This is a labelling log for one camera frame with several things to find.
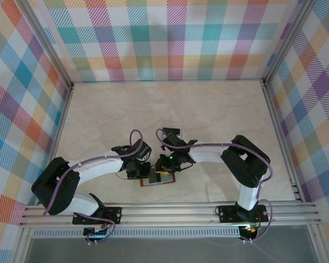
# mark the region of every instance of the aluminum rail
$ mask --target aluminum rail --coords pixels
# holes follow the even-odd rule
[[[239,226],[247,223],[219,222],[215,208],[219,205],[234,205],[234,202],[202,203],[119,203],[107,207],[122,207],[122,227],[183,227],[183,226]],[[273,225],[319,224],[320,217],[314,203],[299,201],[274,201]],[[43,216],[42,205],[27,206],[21,227],[81,227],[73,225],[73,213],[64,211],[59,215]]]

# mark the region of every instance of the beige surface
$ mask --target beige surface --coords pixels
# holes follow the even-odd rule
[[[260,197],[294,199],[257,81],[77,84],[57,156],[71,160],[102,155],[127,145],[129,133],[137,128],[151,146],[150,161],[155,162],[162,153],[155,130],[163,121],[182,122],[186,141],[229,142],[237,134],[246,136],[270,157],[275,172]],[[126,177],[125,172],[119,175]],[[235,201],[239,183],[225,165],[199,163],[177,173],[174,184],[140,187],[138,180],[107,174],[77,191],[92,192],[104,202]]]

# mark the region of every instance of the vent grille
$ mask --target vent grille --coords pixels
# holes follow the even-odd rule
[[[236,237],[239,227],[118,227],[112,238],[193,238],[193,237]],[[32,238],[83,238],[83,228],[39,228]]]

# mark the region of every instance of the marble floor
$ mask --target marble floor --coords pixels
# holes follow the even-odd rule
[[[294,200],[258,81],[77,84],[56,156],[73,160],[102,155],[128,144],[136,128],[152,148],[150,161],[156,162],[162,150],[155,131],[166,121],[180,122],[186,141],[229,142],[237,134],[246,136],[270,157],[274,169],[260,197]],[[140,187],[138,180],[106,174],[77,191],[92,192],[103,202],[235,201],[239,196],[239,183],[222,164],[198,163],[177,173],[176,179]]]

